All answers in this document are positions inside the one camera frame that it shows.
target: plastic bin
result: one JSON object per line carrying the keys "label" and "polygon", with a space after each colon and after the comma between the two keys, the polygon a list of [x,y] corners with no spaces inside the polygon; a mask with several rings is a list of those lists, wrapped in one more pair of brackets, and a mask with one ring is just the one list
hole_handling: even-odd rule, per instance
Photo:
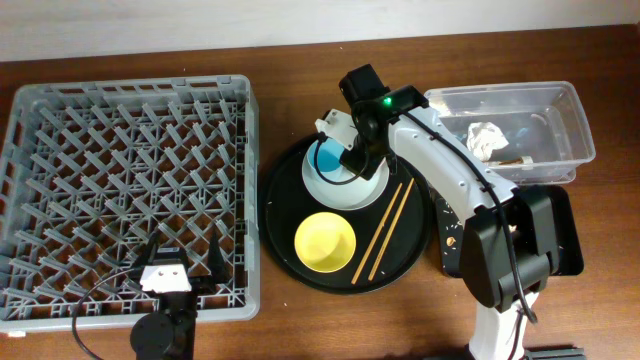
{"label": "plastic bin", "polygon": [[517,184],[570,182],[575,179],[575,168],[596,155],[582,104],[568,82],[434,89],[425,96],[463,144],[471,123],[498,126],[509,145],[494,151],[490,161],[531,157],[531,164],[491,166]]}
{"label": "plastic bin", "polygon": [[[240,75],[43,84],[15,95],[0,157],[0,332],[70,329],[78,299],[128,268],[149,234],[206,275],[216,232],[232,279],[198,322],[260,305],[258,105]],[[79,328],[132,326],[157,300],[125,276]]]}

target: plastic dish rack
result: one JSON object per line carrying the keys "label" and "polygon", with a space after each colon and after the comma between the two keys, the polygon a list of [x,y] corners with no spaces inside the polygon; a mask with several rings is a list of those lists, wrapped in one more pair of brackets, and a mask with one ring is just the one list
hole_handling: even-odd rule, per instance
{"label": "plastic dish rack", "polygon": [[[217,235],[232,279],[198,321],[260,304],[258,105],[244,76],[29,85],[0,157],[0,332],[70,329],[75,303],[131,266],[149,235],[206,275]],[[121,276],[83,305],[81,328],[132,326],[157,301]]]}

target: chopsticks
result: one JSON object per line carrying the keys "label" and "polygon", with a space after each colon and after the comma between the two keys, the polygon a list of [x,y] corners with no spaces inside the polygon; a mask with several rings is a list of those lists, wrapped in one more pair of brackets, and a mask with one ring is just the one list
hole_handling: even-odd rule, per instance
{"label": "chopsticks", "polygon": [[373,249],[373,246],[376,244],[376,241],[378,240],[378,236],[380,235],[380,232],[382,231],[382,228],[384,227],[384,223],[387,221],[387,217],[389,217],[389,213],[391,212],[391,209],[393,208],[393,204],[396,202],[396,198],[398,197],[398,194],[400,193],[400,189],[402,188],[402,183],[400,183],[400,185],[398,185],[398,189],[396,190],[396,193],[393,195],[393,198],[391,199],[391,202],[389,203],[389,206],[387,206],[387,210],[384,212],[384,215],[382,216],[382,220],[380,220],[380,223],[378,224],[378,228],[376,229],[375,234],[373,234],[373,238],[371,239],[371,242],[369,243],[369,247],[367,248],[367,252],[364,253],[364,257],[362,258],[362,261],[360,261],[360,265],[358,266],[358,270],[356,270],[355,275],[353,275],[353,279],[351,280],[351,284],[355,285],[356,281],[358,281],[358,277],[360,277],[360,273],[362,272],[362,268],[364,267],[364,264],[367,262],[367,259],[369,258],[369,254],[371,253],[371,250]]}
{"label": "chopsticks", "polygon": [[[385,250],[387,249],[387,245],[389,245],[389,241],[391,240],[391,235],[393,235],[393,230],[395,230],[396,228],[396,224],[398,223],[398,219],[400,218],[400,214],[402,214],[402,209],[404,209],[404,205],[407,202],[407,198],[409,197],[409,193],[411,192],[411,188],[413,187],[413,183],[415,182],[415,180],[412,178],[411,181],[409,182],[409,187],[407,188],[407,190],[404,193],[404,196],[402,197],[402,201],[400,201],[400,206],[398,207],[398,210],[395,214],[395,216],[393,217],[393,221],[391,222],[391,227],[389,227],[389,231],[387,232],[387,236],[384,239],[384,242],[382,243],[382,247],[380,248],[380,252],[378,253],[378,257],[376,258],[375,263],[373,264],[373,268],[371,269],[371,273],[369,274],[369,281],[373,280],[373,276],[375,275],[376,271],[378,270],[378,266],[380,266],[380,260],[382,260],[382,256],[384,255]],[[391,213],[391,210],[393,209],[393,205],[396,202],[396,199],[398,197],[398,194],[400,194],[400,190],[402,189],[402,184],[398,185],[398,189],[396,189],[395,194],[393,195],[393,198],[391,199],[391,202],[389,203],[389,206],[387,206],[387,210],[384,212],[384,215],[382,216],[382,219],[380,220],[380,223],[378,224],[378,228],[376,229],[376,232],[373,234],[373,238],[371,239],[371,242],[369,243],[369,247],[367,248],[367,251],[364,253],[364,256],[362,257],[362,260],[360,261],[360,265],[358,265],[358,269],[356,270],[356,273],[353,275],[353,279],[351,279],[351,284],[355,285],[356,282],[358,281],[358,277],[360,277],[360,273],[362,272],[362,268],[364,267],[364,264],[367,262],[367,259],[369,258],[369,255],[371,254],[371,250],[373,250],[373,247],[376,244],[376,241],[378,240],[378,236],[380,236],[380,233],[382,232],[382,228],[384,228],[384,223],[387,221],[387,218],[389,217],[389,214]]]}
{"label": "chopsticks", "polygon": [[369,274],[369,281],[373,280],[373,275],[375,275],[376,270],[378,270],[378,266],[380,265],[380,260],[382,259],[382,255],[384,255],[384,251],[387,249],[387,245],[389,244],[389,240],[391,240],[391,235],[393,234],[393,230],[396,228],[396,224],[398,223],[398,219],[400,218],[400,214],[402,213],[402,209],[404,208],[404,204],[407,202],[407,198],[409,197],[409,193],[411,192],[411,188],[413,187],[414,179],[412,178],[409,182],[409,187],[407,191],[404,192],[404,196],[402,197],[402,201],[400,202],[400,207],[398,207],[398,211],[396,215],[393,217],[393,221],[391,222],[391,227],[387,232],[387,237],[384,239],[382,243],[382,248],[380,248],[380,252],[378,253],[378,258],[376,258],[376,262],[373,264],[373,269],[371,269],[371,273]]}

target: crumpled paper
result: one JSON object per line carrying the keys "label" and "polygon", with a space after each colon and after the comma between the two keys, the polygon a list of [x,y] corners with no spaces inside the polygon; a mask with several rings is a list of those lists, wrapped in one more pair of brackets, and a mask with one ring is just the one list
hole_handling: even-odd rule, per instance
{"label": "crumpled paper", "polygon": [[489,161],[494,150],[509,145],[499,127],[491,122],[471,123],[467,131],[467,149],[480,161]]}

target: brown wood surface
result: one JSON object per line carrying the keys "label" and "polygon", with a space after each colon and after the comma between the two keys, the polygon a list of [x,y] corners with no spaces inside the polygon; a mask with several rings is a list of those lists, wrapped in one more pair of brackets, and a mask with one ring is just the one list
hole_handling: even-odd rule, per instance
{"label": "brown wood surface", "polygon": [[[438,36],[309,46],[111,56],[0,64],[0,121],[21,85],[239,73],[260,106],[261,171],[314,131],[327,109],[348,110],[337,83],[372,63],[392,88],[567,80],[584,105],[597,156],[571,195],[586,268],[553,278],[525,345],[574,344],[590,359],[640,355],[640,39],[635,26]],[[261,254],[261,310],[248,322],[198,325],[196,358],[390,358],[462,347],[475,302],[440,272],[433,242],[402,279],[372,294],[329,295],[297,283]],[[129,329],[82,332],[107,359],[132,358]],[[0,337],[0,357],[83,358],[69,332]]]}

